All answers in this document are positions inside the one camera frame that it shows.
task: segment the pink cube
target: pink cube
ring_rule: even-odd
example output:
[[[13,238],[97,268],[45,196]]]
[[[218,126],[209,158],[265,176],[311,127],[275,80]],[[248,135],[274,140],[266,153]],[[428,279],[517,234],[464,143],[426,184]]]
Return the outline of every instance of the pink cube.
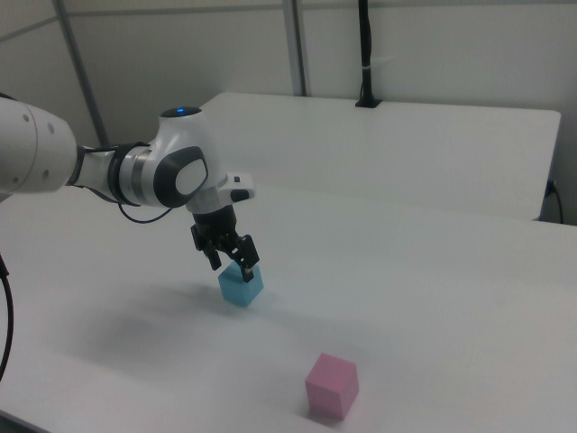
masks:
[[[355,363],[321,354],[305,380],[310,409],[344,419],[359,393]]]

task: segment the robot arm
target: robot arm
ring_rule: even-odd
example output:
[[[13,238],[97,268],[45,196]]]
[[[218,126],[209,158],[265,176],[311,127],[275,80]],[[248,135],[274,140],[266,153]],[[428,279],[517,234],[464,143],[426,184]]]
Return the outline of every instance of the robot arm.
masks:
[[[160,115],[150,143],[107,149],[76,146],[68,124],[34,106],[0,97],[0,193],[88,188],[121,205],[182,207],[193,214],[195,246],[213,270],[218,251],[235,260],[245,281],[259,256],[250,236],[239,236],[232,204],[254,197],[248,174],[221,169],[202,110],[179,107]]]

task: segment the table surface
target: table surface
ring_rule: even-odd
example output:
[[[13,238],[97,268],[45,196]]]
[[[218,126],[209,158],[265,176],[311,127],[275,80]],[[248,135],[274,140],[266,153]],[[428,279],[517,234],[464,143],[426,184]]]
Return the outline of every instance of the table surface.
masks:
[[[2,203],[0,407],[59,433],[574,430],[574,227],[262,185],[236,211],[265,285],[247,309],[185,209],[138,226],[79,189]],[[340,423],[308,414],[321,352],[358,365]]]
[[[535,219],[559,113],[223,93],[203,106],[224,161],[257,181]]]

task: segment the blue cube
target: blue cube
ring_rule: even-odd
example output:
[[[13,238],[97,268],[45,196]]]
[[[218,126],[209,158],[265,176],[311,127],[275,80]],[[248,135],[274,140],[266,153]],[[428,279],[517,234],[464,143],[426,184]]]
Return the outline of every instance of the blue cube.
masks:
[[[229,264],[218,276],[223,298],[235,305],[248,307],[262,290],[262,277],[259,266],[254,266],[252,272],[254,273],[254,278],[249,282],[244,282],[239,265],[235,262]]]

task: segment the white wall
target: white wall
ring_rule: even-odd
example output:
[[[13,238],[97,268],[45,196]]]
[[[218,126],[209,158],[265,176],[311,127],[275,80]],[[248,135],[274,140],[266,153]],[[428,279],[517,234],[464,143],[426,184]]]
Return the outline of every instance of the white wall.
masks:
[[[111,143],[149,141],[159,113],[223,91],[294,93],[280,0],[66,5]]]
[[[304,2],[309,85],[313,96],[358,98],[358,13],[335,3]],[[577,224],[577,5],[374,5],[370,17],[373,58],[394,57],[373,71],[376,96],[561,112],[552,178]],[[545,218],[556,213],[548,199]]]
[[[65,119],[79,143],[97,146],[52,2],[1,0],[0,11],[0,92]]]

